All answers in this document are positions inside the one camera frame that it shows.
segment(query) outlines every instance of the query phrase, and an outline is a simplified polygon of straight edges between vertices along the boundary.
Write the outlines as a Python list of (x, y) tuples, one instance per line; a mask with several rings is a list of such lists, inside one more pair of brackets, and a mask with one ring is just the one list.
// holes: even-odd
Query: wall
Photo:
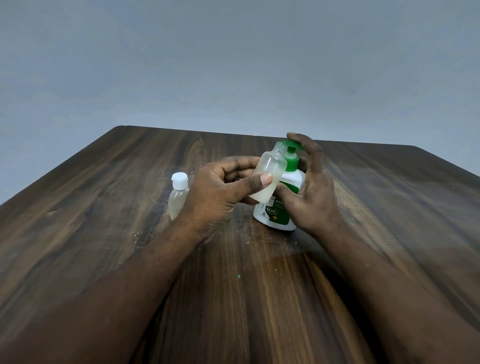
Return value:
[(116, 125), (422, 147), (480, 175), (478, 0), (6, 0), (0, 203)]

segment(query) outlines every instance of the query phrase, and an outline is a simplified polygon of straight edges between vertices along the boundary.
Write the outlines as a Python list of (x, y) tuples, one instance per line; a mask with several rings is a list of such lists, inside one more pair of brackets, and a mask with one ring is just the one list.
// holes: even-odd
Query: fingernail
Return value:
[(264, 173), (260, 176), (260, 180), (262, 181), (262, 186), (268, 186), (272, 183), (272, 175), (270, 173)]

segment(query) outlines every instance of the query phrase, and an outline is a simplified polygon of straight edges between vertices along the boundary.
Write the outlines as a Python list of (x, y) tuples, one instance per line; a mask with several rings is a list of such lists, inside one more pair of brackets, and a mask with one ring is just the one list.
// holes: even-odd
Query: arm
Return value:
[(236, 202), (269, 183), (252, 175), (258, 157), (232, 157), (200, 168), (184, 209), (120, 269), (28, 327), (0, 351), (2, 363), (126, 363), (192, 250)]
[(478, 363), (480, 334), (421, 285), (371, 249), (342, 219), (322, 150), (310, 138), (288, 134), (308, 153), (299, 195), (279, 184), (293, 222), (313, 236), (340, 267), (394, 363)]

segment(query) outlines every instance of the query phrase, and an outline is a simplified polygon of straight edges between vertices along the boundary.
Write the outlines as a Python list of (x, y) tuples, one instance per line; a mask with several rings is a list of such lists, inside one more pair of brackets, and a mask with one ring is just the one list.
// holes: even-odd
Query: bottle with white cap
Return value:
[(172, 175), (173, 191), (168, 198), (168, 212), (172, 221), (179, 215), (188, 194), (188, 176), (177, 172)]

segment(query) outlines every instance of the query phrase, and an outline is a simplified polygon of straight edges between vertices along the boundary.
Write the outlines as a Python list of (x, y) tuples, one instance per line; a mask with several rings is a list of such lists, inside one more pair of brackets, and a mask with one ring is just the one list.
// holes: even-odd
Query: forearm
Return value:
[(380, 334), (390, 360), (477, 362), (480, 336), (345, 223), (317, 240), (339, 265)]
[(128, 362), (197, 243), (188, 229), (172, 224), (119, 270), (25, 330), (0, 356), (6, 363)]

